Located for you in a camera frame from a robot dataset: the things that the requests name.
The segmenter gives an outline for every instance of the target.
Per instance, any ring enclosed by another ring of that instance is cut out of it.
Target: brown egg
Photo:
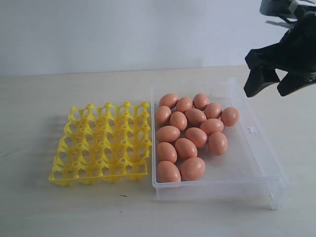
[[[169,161],[161,161],[157,165],[157,178],[161,183],[180,182],[181,175],[175,164]]]
[[[214,132],[209,136],[208,148],[215,156],[221,156],[225,153],[228,147],[226,136],[221,132]]]
[[[177,103],[177,111],[185,112],[193,107],[193,100],[191,97],[183,97]]]
[[[234,126],[239,120],[239,111],[234,107],[228,107],[223,110],[221,121],[226,127]]]
[[[159,107],[155,113],[156,123],[159,125],[166,124],[167,122],[169,122],[171,113],[171,109],[168,106],[163,105]]]
[[[185,133],[186,138],[194,143],[197,148],[202,148],[207,143],[207,135],[197,127],[189,128]]]
[[[185,115],[189,123],[194,126],[200,126],[200,124],[206,120],[205,114],[198,109],[189,109],[185,112]]]
[[[177,161],[177,152],[176,149],[167,142],[161,142],[156,147],[157,156],[159,161],[169,161],[171,163],[175,163]]]
[[[197,147],[187,138],[178,139],[176,141],[175,148],[182,159],[188,159],[198,155]]]
[[[188,125],[187,117],[182,112],[176,111],[170,117],[170,125],[183,131]]]
[[[180,167],[181,177],[186,181],[198,180],[205,172],[205,162],[199,157],[191,157]]]
[[[200,129],[209,136],[213,132],[222,132],[224,130],[224,124],[217,118],[210,118],[201,124]]]
[[[204,113],[207,119],[219,119],[222,114],[222,106],[220,103],[214,102],[206,106]]]
[[[204,110],[205,107],[209,104],[209,99],[205,94],[197,94],[193,99],[194,107],[199,110]]]
[[[166,105],[169,108],[173,109],[179,100],[179,96],[175,93],[170,93],[167,95],[164,95],[160,101],[159,101],[159,106]]]
[[[180,137],[180,130],[174,126],[165,126],[158,129],[156,139],[159,142],[175,142]]]

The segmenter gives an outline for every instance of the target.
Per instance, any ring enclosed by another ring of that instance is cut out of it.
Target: table
[[[48,182],[72,105],[150,100],[150,86],[178,81],[243,85],[246,66],[0,78],[0,236],[315,236],[316,120],[310,86],[280,97],[276,85],[249,102],[292,184],[282,210],[267,197],[157,202],[150,174],[93,186]]]

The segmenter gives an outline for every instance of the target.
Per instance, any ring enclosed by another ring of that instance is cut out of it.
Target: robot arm
[[[260,12],[282,19],[296,18],[280,42],[252,49],[245,60],[250,69],[244,86],[253,97],[267,86],[279,83],[277,90],[286,96],[316,83],[316,5],[310,1],[263,0]],[[280,80],[275,69],[288,72]]]

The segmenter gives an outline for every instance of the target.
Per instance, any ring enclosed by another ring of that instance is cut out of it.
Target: egg tray
[[[69,186],[74,181],[91,185],[100,179],[142,179],[152,145],[148,107],[148,102],[119,107],[107,103],[101,108],[88,104],[82,110],[72,106],[49,180]]]

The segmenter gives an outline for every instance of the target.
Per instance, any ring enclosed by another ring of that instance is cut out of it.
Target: clear plastic container
[[[288,180],[235,79],[220,83],[152,87],[151,93],[153,186],[157,191],[157,200],[195,200],[269,194],[272,199],[271,209],[281,208],[287,196]],[[159,183],[156,178],[158,159],[155,150],[158,143],[155,140],[157,125],[154,114],[160,98],[168,93],[192,98],[198,93],[205,93],[210,102],[219,102],[223,108],[233,106],[240,112],[239,123],[233,127],[226,127],[223,131],[229,146],[221,159],[212,159],[207,148],[199,149],[198,156],[204,159],[206,170],[198,181]]]

